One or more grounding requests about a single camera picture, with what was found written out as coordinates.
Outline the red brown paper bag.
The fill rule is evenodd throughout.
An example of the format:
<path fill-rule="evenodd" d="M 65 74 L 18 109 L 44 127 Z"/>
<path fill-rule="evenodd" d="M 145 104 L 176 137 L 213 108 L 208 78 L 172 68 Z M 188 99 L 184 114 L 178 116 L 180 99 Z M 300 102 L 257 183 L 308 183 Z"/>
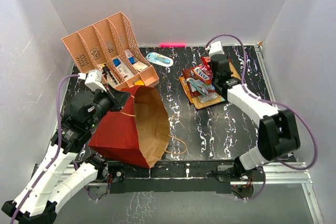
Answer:
<path fill-rule="evenodd" d="M 108 112 L 100 121 L 88 146 L 105 158 L 152 168 L 167 153 L 169 116 L 156 88 L 125 88 L 131 96 L 120 112 Z"/>

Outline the orange candy bar pack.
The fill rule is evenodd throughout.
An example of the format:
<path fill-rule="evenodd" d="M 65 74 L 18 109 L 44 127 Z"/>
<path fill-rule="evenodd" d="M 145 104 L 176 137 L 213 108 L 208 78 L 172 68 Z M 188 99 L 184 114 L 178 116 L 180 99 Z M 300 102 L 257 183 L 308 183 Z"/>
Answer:
<path fill-rule="evenodd" d="M 212 73 L 204 66 L 196 66 L 192 68 L 192 72 L 195 74 L 195 77 L 206 84 L 212 83 Z"/>

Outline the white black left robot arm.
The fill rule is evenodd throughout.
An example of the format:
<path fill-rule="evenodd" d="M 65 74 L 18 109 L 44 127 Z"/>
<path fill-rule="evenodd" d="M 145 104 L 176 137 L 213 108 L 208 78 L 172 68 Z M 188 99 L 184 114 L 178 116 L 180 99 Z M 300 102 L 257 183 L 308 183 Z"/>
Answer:
<path fill-rule="evenodd" d="M 101 182 L 108 177 L 105 160 L 91 155 L 71 175 L 60 180 L 102 118 L 108 112 L 121 111 L 131 96 L 129 92 L 109 88 L 82 91 L 73 97 L 29 183 L 14 200 L 2 206 L 11 223 L 54 223 L 61 208 L 78 191 L 94 180 Z"/>

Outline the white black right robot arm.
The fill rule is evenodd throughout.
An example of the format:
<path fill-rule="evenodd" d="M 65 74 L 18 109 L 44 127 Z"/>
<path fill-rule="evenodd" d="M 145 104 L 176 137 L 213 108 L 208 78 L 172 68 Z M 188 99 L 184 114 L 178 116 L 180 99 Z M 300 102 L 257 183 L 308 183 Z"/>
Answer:
<path fill-rule="evenodd" d="M 253 98 L 241 81 L 232 76 L 229 60 L 222 54 L 210 57 L 212 85 L 217 94 L 247 114 L 258 126 L 257 145 L 235 158 L 230 174 L 247 180 L 253 169 L 300 147 L 296 118 L 290 110 Z"/>

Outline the teal snack packet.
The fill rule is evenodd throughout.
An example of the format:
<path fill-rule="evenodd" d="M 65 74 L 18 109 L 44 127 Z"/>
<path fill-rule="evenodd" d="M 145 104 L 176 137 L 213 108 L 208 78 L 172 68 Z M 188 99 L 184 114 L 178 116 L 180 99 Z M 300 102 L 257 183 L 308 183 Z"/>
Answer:
<path fill-rule="evenodd" d="M 195 96 L 206 96 L 211 92 L 215 92 L 215 88 L 211 84 L 206 84 L 199 79 L 188 78 L 187 84 L 190 86 L 190 90 Z"/>

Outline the gold foil snack bag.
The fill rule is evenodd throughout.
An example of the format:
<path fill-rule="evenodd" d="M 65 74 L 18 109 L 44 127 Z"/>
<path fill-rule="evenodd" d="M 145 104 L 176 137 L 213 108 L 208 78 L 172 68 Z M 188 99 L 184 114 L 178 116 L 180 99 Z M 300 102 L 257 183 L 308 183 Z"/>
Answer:
<path fill-rule="evenodd" d="M 223 97 L 221 97 L 220 95 L 218 95 L 216 93 L 216 91 L 213 92 L 213 93 L 209 93 L 206 96 L 200 95 L 200 96 L 194 97 L 194 98 L 192 98 L 191 94 L 190 94 L 190 96 L 187 97 L 187 98 L 188 98 L 189 102 L 191 104 L 194 104 L 195 108 L 198 109 L 198 110 L 225 101 L 225 99 Z"/>

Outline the orange wafer snack packet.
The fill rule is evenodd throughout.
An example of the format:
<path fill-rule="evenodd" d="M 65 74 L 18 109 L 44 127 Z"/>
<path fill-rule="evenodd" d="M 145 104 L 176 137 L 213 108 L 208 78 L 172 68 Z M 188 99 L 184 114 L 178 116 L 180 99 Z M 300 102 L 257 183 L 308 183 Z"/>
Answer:
<path fill-rule="evenodd" d="M 179 80 L 180 80 L 181 86 L 182 86 L 182 88 L 184 90 L 184 93 L 186 94 L 187 97 L 189 97 L 190 96 L 190 92 L 189 92 L 189 88 L 188 88 L 188 85 L 187 85 L 184 77 L 183 76 L 179 77 Z"/>

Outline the red chips bag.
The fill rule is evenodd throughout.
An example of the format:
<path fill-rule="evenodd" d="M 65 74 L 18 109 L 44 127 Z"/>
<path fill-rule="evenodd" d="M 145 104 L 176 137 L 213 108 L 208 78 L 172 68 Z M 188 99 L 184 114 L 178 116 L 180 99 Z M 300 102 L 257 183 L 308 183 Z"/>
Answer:
<path fill-rule="evenodd" d="M 206 96 L 209 93 L 215 92 L 215 88 L 212 85 L 212 73 L 206 67 L 196 66 L 184 69 L 182 75 L 192 98 L 200 95 Z"/>

